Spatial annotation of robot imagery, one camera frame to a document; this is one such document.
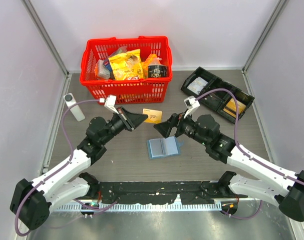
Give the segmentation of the white bottle grey cap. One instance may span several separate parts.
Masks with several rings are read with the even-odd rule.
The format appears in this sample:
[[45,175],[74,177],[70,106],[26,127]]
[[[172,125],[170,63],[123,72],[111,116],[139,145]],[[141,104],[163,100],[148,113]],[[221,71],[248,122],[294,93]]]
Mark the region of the white bottle grey cap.
[[70,109],[70,112],[72,113],[72,115],[75,117],[75,119],[78,122],[85,119],[85,115],[83,114],[80,107],[77,105],[77,101],[75,100],[72,93],[68,93],[68,94],[64,95],[64,101],[68,108],[71,106],[74,106],[73,108]]

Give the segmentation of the grey small box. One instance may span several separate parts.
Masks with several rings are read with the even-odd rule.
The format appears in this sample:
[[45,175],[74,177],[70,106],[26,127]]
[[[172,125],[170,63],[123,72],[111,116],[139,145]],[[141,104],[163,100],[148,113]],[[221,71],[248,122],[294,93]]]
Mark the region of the grey small box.
[[95,77],[108,80],[110,78],[110,71],[104,66],[103,60],[98,60],[94,69]]

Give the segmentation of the blue card holder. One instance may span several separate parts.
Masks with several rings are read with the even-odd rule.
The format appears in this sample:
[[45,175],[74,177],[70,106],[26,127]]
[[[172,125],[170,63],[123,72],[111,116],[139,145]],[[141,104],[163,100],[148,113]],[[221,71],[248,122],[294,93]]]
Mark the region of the blue card holder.
[[149,159],[160,159],[181,154],[183,142],[179,142],[174,136],[168,138],[155,138],[147,140]]

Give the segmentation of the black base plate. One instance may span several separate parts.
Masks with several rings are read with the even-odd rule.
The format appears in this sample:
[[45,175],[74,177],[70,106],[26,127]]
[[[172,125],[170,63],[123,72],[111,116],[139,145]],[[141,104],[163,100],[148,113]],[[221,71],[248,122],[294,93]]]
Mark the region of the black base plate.
[[212,203],[215,199],[246,198],[218,182],[210,181],[124,181],[100,182],[99,189],[77,200],[101,200],[104,204],[173,204],[180,197],[183,205]]

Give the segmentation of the orange snack bag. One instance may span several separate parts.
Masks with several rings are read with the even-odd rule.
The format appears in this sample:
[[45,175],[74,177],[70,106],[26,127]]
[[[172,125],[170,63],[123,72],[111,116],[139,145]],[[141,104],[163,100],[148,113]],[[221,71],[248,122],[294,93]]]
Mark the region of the orange snack bag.
[[149,65],[160,65],[160,61],[162,58],[158,57],[155,53],[149,54],[145,61],[142,62],[142,69],[144,74],[148,73],[148,66]]

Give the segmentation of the yellow chips bag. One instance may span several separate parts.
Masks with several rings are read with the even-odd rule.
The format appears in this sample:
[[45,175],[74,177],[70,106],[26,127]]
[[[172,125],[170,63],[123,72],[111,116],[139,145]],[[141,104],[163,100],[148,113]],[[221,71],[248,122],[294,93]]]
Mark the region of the yellow chips bag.
[[144,78],[140,49],[109,57],[109,63],[116,81],[139,80]]

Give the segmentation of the red plastic shopping basket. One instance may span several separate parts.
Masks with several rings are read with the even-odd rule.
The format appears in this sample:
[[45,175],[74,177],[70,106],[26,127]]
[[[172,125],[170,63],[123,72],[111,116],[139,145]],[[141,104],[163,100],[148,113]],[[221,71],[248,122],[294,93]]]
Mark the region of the red plastic shopping basket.
[[[140,49],[145,60],[149,54],[161,58],[167,67],[167,76],[137,80],[107,80],[95,76],[98,60],[104,60],[119,47],[128,50]],[[81,61],[80,84],[96,98],[115,95],[117,104],[161,103],[172,80],[172,53],[166,36],[139,36],[137,38],[94,38],[87,41]]]

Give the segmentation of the gold credit card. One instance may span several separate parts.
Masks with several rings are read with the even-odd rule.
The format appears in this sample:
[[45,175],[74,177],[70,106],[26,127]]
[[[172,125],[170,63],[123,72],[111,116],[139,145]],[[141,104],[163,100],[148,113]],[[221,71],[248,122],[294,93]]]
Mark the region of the gold credit card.
[[159,124],[162,122],[162,111],[160,110],[144,108],[143,114],[148,116],[148,118],[144,120],[145,123]]

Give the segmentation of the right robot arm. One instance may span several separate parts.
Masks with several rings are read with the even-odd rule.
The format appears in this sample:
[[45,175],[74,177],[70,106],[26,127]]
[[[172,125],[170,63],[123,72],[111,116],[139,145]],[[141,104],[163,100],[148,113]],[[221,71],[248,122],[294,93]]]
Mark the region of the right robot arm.
[[182,113],[174,113],[154,128],[165,138],[176,128],[175,137],[186,135],[205,147],[214,160],[239,168],[255,179],[247,179],[233,172],[226,172],[218,184],[222,197],[232,194],[245,195],[270,203],[290,219],[304,221],[304,170],[296,173],[277,166],[250,152],[234,139],[220,132],[220,125],[209,115],[197,120]]

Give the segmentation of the white cards stack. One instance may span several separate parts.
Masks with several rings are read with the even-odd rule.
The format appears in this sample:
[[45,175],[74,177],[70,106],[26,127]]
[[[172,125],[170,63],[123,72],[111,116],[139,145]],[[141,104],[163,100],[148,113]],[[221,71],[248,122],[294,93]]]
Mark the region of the white cards stack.
[[200,95],[201,91],[208,84],[208,81],[204,80],[201,77],[194,79],[187,87],[188,90],[192,91],[196,95]]

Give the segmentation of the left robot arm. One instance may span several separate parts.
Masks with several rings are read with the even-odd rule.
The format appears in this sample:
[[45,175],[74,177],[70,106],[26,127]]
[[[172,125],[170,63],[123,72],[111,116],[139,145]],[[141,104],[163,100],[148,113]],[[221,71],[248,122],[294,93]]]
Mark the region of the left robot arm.
[[147,119],[143,113],[132,113],[122,106],[113,110],[109,121],[97,116],[89,122],[85,138],[71,154],[47,173],[28,181],[20,180],[15,187],[10,210],[15,214],[16,233],[23,237],[19,223],[30,231],[39,228],[56,208],[68,201],[98,195],[99,182],[82,173],[106,152],[106,143],[121,131],[132,132]]

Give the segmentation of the black round tin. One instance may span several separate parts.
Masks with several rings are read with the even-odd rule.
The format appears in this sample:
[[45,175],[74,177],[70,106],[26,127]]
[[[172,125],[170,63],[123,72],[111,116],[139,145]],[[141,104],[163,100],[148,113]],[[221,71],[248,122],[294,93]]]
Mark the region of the black round tin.
[[168,77],[168,67],[162,64],[148,65],[148,78],[166,78]]

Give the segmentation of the black three-compartment tray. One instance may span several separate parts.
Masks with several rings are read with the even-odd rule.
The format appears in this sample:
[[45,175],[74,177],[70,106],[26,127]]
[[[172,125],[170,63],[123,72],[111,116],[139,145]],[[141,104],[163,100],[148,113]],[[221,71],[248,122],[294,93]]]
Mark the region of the black three-compartment tray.
[[[230,84],[227,81],[224,81],[220,77],[210,73],[209,71],[203,69],[202,67],[198,67],[183,83],[181,90],[188,96],[198,97],[200,95],[194,94],[192,91],[188,90],[188,85],[197,77],[201,77],[204,80],[208,81],[208,84],[205,88],[201,91],[200,95],[211,91],[213,89],[226,89],[230,91],[236,98],[237,101],[242,102],[246,105],[245,110],[241,113],[238,117],[239,119],[245,114],[246,110],[252,105],[254,101],[254,97],[248,95],[240,88]],[[232,96],[225,92],[225,91],[216,91],[210,93],[209,95],[205,96],[204,98],[200,99],[199,102],[204,105],[205,107],[209,108],[210,110],[220,114],[228,121],[235,123],[235,118],[228,115],[226,112],[223,111],[224,106],[227,102],[232,98]]]

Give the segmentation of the gold cards stack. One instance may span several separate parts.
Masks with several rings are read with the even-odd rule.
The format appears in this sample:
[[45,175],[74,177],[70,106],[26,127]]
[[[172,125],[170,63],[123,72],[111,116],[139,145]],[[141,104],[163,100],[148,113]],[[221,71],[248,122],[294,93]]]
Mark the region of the gold cards stack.
[[228,115],[236,118],[236,107],[238,107],[238,116],[240,116],[241,113],[245,110],[246,105],[238,100],[235,102],[234,99],[231,98],[224,106],[223,111]]

